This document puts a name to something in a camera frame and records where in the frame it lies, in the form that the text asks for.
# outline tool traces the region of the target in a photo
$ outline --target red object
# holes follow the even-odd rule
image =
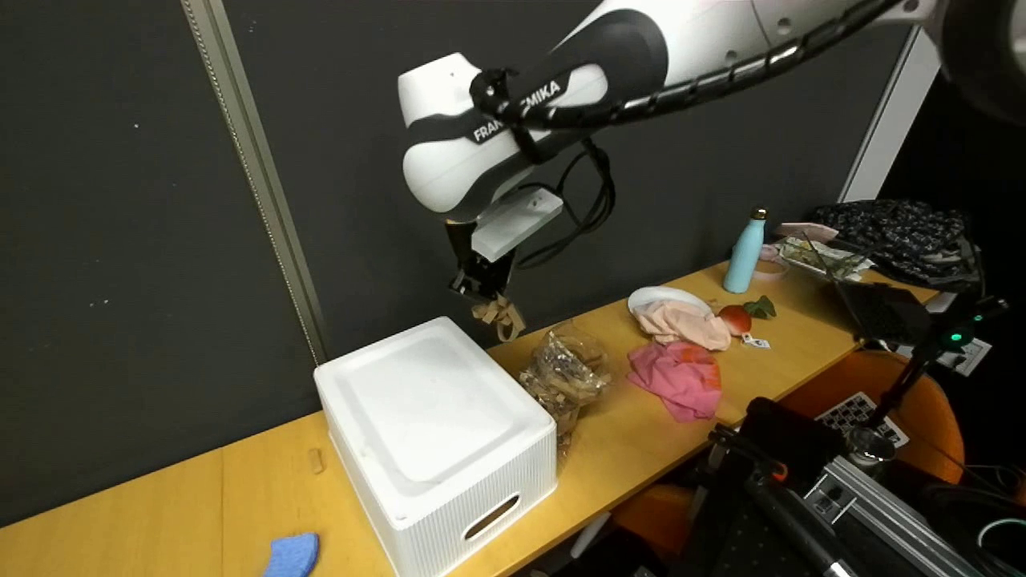
[[[729,324],[735,332],[750,332],[750,313],[744,312],[744,303],[724,303],[717,318]]]

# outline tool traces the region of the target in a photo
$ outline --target blue sponge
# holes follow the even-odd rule
[[[275,540],[269,545],[269,565],[262,577],[306,577],[316,565],[316,551],[320,551],[316,532]]]

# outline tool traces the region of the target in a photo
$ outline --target gray wall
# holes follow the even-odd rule
[[[393,76],[454,48],[521,66],[591,3],[228,11],[334,351],[433,313],[477,332],[445,288],[439,221],[399,182]],[[512,298],[538,328],[724,256],[750,206],[831,203],[902,42],[866,32],[760,91],[603,130],[618,212],[520,271]],[[6,0],[0,66],[0,521],[310,409],[310,360],[180,3]]]

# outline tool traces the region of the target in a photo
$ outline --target blue object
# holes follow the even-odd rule
[[[316,532],[275,540],[269,545],[269,565],[262,577],[306,577],[316,565],[316,551],[320,551]]]
[[[764,240],[765,240],[765,209],[755,209],[735,244],[729,265],[724,275],[728,292],[747,292],[760,265]]]

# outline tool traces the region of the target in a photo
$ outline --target pink cloth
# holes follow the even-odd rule
[[[651,344],[631,351],[633,386],[658,395],[674,420],[704,420],[721,397],[717,366],[692,344]]]

